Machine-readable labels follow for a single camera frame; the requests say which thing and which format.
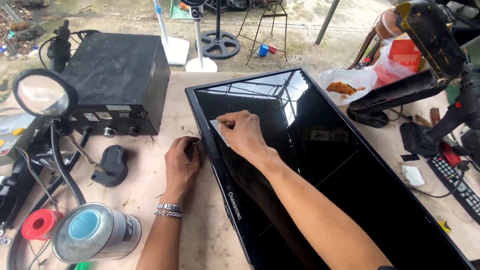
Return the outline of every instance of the workbench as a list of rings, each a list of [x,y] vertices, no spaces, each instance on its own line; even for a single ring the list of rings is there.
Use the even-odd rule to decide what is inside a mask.
[[[128,150],[129,173],[127,179],[119,186],[105,188],[90,180],[93,169],[85,159],[80,158],[72,171],[72,176],[82,190],[86,201],[100,202],[121,212],[132,214],[142,224],[140,243],[131,254],[115,261],[106,259],[92,263],[90,270],[133,270],[135,268],[155,218],[154,211],[158,203],[158,197],[165,190],[164,154],[175,138],[186,135],[199,136],[184,89],[247,75],[251,74],[172,72],[158,136],[116,136],[112,139],[93,136],[90,138],[85,150],[96,161],[100,161],[103,150],[108,146],[118,144]],[[445,113],[447,105],[445,94],[440,93],[435,97],[404,106],[404,114],[419,114],[428,119],[431,107],[440,108],[442,115]],[[0,107],[11,106],[16,106],[13,96]],[[388,114],[391,118],[396,118],[393,113],[388,112]],[[354,124],[400,178],[403,178],[400,173],[401,165],[416,166],[426,182],[426,185],[420,187],[421,190],[435,195],[447,193],[447,189],[435,177],[424,159],[402,161],[400,155],[408,154],[403,149],[399,132],[399,125],[404,121],[400,119],[381,129],[355,122]],[[75,137],[79,139],[81,136],[75,133]],[[62,146],[65,149],[73,150],[73,147],[66,142],[63,142]],[[191,194],[187,198],[182,218],[180,269],[250,269],[237,235],[225,213],[222,196],[211,164],[205,154],[203,158],[204,165]],[[11,165],[0,167],[0,174],[10,175],[11,167]],[[46,181],[49,178],[49,172],[43,170],[41,178]],[[470,170],[467,172],[467,178],[469,185],[480,194],[480,184],[475,181],[475,178],[479,179],[478,173]],[[42,193],[43,190],[36,184],[17,218],[16,227]],[[434,199],[417,193],[414,194],[434,218],[438,221],[447,221],[452,229],[449,236],[469,260],[480,259],[480,246],[477,244],[480,243],[480,225],[463,210],[452,196]],[[58,188],[54,197],[59,201],[59,208],[64,214],[76,207],[75,200],[65,185]],[[405,229],[415,230],[415,224],[405,224]],[[8,230],[5,236],[12,237],[13,233],[14,231]],[[40,241],[31,241],[31,243],[35,252],[42,245]],[[8,247],[0,246],[0,265],[6,264],[7,249]],[[34,257],[26,241],[19,251],[19,256],[17,269],[26,269]],[[51,248],[47,249],[40,257],[40,261],[46,258],[45,266],[42,269],[65,269],[66,264],[54,257]],[[32,269],[37,269],[37,265],[34,264]]]

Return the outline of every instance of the ground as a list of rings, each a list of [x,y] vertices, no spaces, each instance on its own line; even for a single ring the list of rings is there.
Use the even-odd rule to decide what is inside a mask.
[[[283,6],[288,13],[287,58],[281,54],[268,54],[266,57],[252,56],[246,64],[252,48],[252,41],[239,37],[240,52],[228,60],[215,61],[219,72],[266,72],[292,66],[304,66],[311,73],[334,67],[346,67],[355,57],[360,44],[366,37],[378,15],[391,4],[387,0],[342,0],[320,45],[314,41],[318,35],[332,0],[284,0]],[[161,0],[163,17],[171,37],[190,41],[189,59],[197,57],[194,47],[195,30],[193,20],[170,19],[170,1]],[[80,12],[92,6],[89,11]],[[259,17],[263,10],[250,12],[242,29],[242,34],[253,38]],[[160,28],[151,0],[50,0],[50,5],[33,11],[34,20],[41,24],[46,33],[36,41],[40,45],[44,40],[54,36],[52,31],[63,20],[70,21],[70,29],[96,29],[102,32],[160,35]],[[238,34],[245,12],[226,12],[221,16],[221,29],[234,35]],[[201,21],[203,31],[214,30],[215,15],[208,13]],[[285,19],[276,18],[273,36],[269,37],[272,19],[262,20],[257,40],[273,44],[283,50]],[[74,49],[78,45],[72,42]],[[46,57],[47,50],[42,50]],[[7,60],[0,56],[0,83],[9,80],[11,89],[13,78],[22,70],[41,67],[38,58],[27,60]],[[183,66],[170,66],[173,71],[184,71]]]

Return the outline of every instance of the tv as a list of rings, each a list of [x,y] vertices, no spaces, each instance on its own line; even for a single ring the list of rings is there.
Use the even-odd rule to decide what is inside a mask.
[[[401,269],[474,269],[372,146],[301,67],[185,89],[227,215],[252,269],[329,269],[267,179],[210,123],[260,118],[268,146],[347,213]]]

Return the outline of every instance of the hand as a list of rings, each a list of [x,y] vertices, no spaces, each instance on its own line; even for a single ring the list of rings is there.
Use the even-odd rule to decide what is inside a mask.
[[[162,203],[179,206],[183,204],[185,193],[192,186],[202,166],[199,145],[193,145],[193,159],[191,161],[185,154],[185,149],[198,141],[199,138],[190,136],[177,138],[165,154],[167,187],[160,198]]]
[[[260,119],[247,110],[227,113],[216,118],[220,132],[237,154],[258,168],[266,155],[276,153],[265,143],[260,131]]]

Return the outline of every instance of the remote control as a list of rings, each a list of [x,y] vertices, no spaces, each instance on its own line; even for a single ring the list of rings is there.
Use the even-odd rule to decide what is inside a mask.
[[[467,182],[463,181],[459,183],[460,176],[441,156],[427,160],[427,164],[449,192],[459,184],[458,189],[453,192],[452,196],[460,203],[473,220],[480,224],[480,199],[477,194],[472,191]]]

